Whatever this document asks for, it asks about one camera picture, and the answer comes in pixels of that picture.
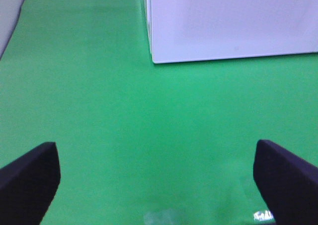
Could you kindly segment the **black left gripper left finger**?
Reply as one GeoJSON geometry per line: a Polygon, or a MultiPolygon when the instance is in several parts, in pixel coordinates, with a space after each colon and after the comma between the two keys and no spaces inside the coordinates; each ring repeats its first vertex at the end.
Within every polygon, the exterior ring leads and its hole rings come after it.
{"type": "Polygon", "coordinates": [[[61,169],[55,142],[44,142],[2,167],[0,223],[41,224],[60,182],[61,169]]]}

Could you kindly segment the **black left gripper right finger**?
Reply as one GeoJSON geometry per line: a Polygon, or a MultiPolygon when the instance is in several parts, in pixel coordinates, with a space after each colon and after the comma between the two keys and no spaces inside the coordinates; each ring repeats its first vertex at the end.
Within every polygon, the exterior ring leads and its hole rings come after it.
{"type": "Polygon", "coordinates": [[[318,223],[318,168],[271,140],[259,140],[253,179],[278,225],[318,223]]]}

